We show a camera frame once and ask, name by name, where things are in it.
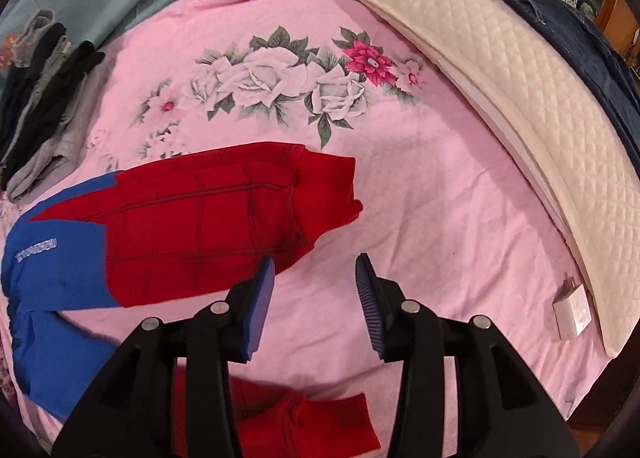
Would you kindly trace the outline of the blue and red pants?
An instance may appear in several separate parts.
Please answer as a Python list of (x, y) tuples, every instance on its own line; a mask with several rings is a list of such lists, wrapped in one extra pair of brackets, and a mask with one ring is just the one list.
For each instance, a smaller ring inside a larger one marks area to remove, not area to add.
[(204, 296), (283, 272), (354, 222), (356, 161), (299, 144), (206, 150), (58, 192), (11, 228), (1, 262), (15, 379), (64, 419), (112, 357), (67, 311)]

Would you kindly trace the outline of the grey folded pants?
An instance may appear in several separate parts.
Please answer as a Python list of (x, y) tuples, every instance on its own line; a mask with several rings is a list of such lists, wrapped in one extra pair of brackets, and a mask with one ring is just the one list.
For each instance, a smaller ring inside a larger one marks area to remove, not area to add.
[(31, 204), (77, 169), (113, 66), (111, 59), (105, 59), (85, 76), (63, 116), (62, 126), (10, 177), (6, 199), (11, 204)]

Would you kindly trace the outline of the black folded pants top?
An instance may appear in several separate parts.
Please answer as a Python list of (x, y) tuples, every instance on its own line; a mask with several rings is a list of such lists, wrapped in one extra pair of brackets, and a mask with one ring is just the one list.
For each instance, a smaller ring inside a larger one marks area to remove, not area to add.
[(15, 41), (13, 60), (1, 99), (1, 155), (8, 150), (17, 131), (17, 122), (29, 101), (47, 60), (58, 42), (66, 38), (66, 28), (52, 10), (38, 10)]

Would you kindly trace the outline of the cream quilted pillow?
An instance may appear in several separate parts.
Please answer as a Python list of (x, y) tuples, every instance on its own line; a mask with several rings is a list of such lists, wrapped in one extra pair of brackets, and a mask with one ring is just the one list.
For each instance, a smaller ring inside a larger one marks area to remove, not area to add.
[(535, 189), (592, 296), (605, 352), (639, 319), (639, 177), (596, 96), (503, 0), (359, 0), (458, 88)]

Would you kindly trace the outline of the pink floral bed sheet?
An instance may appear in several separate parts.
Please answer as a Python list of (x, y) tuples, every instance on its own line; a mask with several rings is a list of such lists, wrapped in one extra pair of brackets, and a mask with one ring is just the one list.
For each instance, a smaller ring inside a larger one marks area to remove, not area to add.
[[(576, 266), (533, 189), (456, 88), (361, 3), (181, 0), (103, 53), (114, 66), (81, 162), (31, 204), (2, 196), (3, 253), (24, 213), (107, 173), (262, 142), (356, 161), (360, 215), (277, 272), (262, 344), (232, 369), (250, 456), (386, 452), (398, 367), (369, 342), (354, 283), (361, 252), (438, 314), (495, 319), (561, 412), (597, 379), (597, 330), (558, 336), (552, 294)], [(143, 317), (189, 317), (227, 290), (64, 318), (116, 348)], [(2, 306), (18, 413), (52, 440), (67, 417), (18, 387), (6, 296)]]

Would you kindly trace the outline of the black folded pants middle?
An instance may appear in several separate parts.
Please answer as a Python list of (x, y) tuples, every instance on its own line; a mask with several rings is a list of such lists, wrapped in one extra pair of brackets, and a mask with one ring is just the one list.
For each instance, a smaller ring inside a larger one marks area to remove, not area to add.
[(63, 114), (75, 96), (85, 75), (104, 59), (89, 41), (79, 44), (58, 71), (44, 86), (37, 103), (27, 111), (21, 131), (2, 162), (1, 188), (8, 188), (9, 180), (35, 155), (46, 140), (54, 135)]

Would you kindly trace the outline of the dark blue denim jeans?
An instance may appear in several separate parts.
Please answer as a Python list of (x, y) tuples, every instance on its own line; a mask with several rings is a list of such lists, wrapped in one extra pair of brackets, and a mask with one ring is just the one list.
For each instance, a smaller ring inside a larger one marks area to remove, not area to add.
[(639, 92), (623, 57), (592, 22), (561, 0), (503, 0), (574, 69), (639, 165)]

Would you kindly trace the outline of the white charger adapter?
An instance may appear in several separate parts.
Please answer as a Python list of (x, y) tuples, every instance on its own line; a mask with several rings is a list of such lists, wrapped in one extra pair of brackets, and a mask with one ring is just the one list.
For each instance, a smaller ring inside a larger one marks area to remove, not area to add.
[(561, 340), (576, 339), (592, 321), (586, 288), (573, 276), (563, 280), (552, 308)]

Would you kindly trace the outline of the black folded pants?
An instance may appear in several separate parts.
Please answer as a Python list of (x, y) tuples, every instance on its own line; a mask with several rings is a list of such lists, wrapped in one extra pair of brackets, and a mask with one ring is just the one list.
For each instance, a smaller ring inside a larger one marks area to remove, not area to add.
[(17, 131), (17, 122), (29, 101), (47, 60), (58, 42), (66, 38), (66, 28), (52, 10), (38, 10), (15, 41), (13, 60), (1, 99), (1, 155), (8, 150)]
[(63, 114), (75, 96), (85, 75), (104, 59), (89, 41), (79, 44), (58, 71), (44, 86), (37, 103), (27, 111), (21, 131), (2, 162), (1, 188), (8, 188), (9, 180), (35, 155), (46, 140), (54, 135)]

